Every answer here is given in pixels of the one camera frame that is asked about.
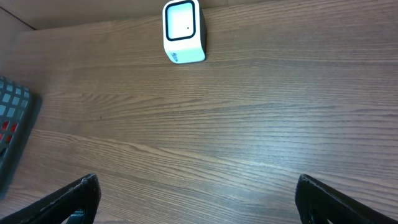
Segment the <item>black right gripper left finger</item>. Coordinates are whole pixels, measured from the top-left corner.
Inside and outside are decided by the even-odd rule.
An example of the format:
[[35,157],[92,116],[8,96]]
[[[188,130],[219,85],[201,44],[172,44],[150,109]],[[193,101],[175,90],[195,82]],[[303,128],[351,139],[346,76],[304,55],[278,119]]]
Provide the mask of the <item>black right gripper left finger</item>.
[[1,219],[1,224],[87,223],[95,220],[101,199],[96,174],[88,174],[22,210]]

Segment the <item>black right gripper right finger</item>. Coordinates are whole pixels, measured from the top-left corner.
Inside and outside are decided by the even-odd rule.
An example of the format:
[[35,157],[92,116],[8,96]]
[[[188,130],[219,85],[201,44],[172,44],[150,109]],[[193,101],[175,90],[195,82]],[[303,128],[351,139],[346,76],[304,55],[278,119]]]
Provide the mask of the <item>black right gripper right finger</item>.
[[387,217],[319,180],[298,178],[295,204],[302,223],[397,224]]

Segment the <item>white barcode scanner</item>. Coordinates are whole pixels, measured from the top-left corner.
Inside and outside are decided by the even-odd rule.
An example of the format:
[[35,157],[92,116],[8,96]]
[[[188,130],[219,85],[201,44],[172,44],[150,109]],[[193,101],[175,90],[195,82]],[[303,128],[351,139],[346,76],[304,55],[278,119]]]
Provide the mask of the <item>white barcode scanner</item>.
[[163,45],[171,62],[206,59],[206,24],[197,0],[173,0],[162,10]]

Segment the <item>grey plastic shopping basket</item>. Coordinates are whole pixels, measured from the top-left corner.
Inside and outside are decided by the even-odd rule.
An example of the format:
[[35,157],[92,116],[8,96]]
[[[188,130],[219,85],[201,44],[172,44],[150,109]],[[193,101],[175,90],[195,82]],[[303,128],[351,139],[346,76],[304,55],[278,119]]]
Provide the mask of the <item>grey plastic shopping basket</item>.
[[1,77],[1,198],[11,184],[40,106],[38,94]]

